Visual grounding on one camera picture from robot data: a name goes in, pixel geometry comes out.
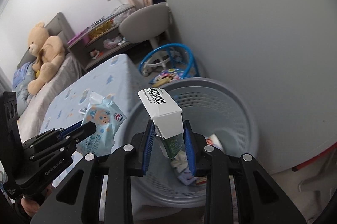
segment barcode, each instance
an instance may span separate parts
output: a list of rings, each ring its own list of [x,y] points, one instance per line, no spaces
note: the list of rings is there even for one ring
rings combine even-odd
[[[149,88],[148,89],[150,94],[152,95],[152,97],[154,98],[154,100],[156,101],[156,103],[166,103],[166,101],[164,100],[164,98],[162,97],[161,93],[158,91],[157,88]]]

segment gray plastic basket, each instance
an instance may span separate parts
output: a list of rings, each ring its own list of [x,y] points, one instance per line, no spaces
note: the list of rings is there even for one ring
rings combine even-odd
[[[258,131],[255,120],[240,97],[223,83],[207,78],[188,78],[162,88],[182,108],[183,119],[190,121],[195,133],[216,134],[228,155],[256,155]],[[134,134],[143,132],[149,118],[143,104],[138,103],[126,120],[123,144],[130,143]],[[161,206],[192,208],[205,203],[206,186],[183,185],[156,139],[146,176],[133,177],[132,185]]]

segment cartoon seat cushion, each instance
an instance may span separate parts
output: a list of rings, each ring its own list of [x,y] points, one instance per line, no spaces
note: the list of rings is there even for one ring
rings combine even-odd
[[[179,68],[171,68],[161,72],[158,76],[154,77],[149,83],[155,84],[156,82],[164,79],[164,78],[171,78],[170,81],[181,79],[185,70]],[[187,74],[185,78],[192,78],[190,74]]]

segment teddy bear's head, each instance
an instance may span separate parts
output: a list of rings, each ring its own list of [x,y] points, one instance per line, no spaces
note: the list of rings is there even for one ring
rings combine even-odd
[[[49,38],[48,30],[44,28],[44,23],[38,23],[32,28],[28,36],[28,50],[33,56],[37,57],[39,51]]]

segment tissue packet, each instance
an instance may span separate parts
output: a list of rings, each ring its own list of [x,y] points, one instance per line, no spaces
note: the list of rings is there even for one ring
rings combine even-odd
[[[92,121],[96,132],[77,144],[77,151],[82,155],[94,153],[98,157],[110,154],[115,144],[114,136],[125,119],[126,116],[112,100],[91,92],[81,125]]]

